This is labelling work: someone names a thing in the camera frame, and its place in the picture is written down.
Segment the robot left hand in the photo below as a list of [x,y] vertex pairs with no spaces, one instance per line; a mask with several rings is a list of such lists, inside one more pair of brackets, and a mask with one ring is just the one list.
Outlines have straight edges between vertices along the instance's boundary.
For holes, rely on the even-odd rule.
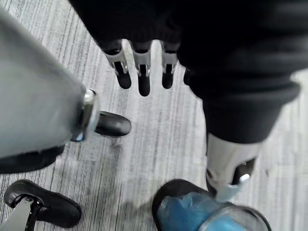
[[216,196],[248,180],[258,148],[281,109],[300,93],[294,72],[308,66],[305,0],[73,0],[107,54],[127,39],[145,51],[157,39],[186,68],[202,100],[206,183]]

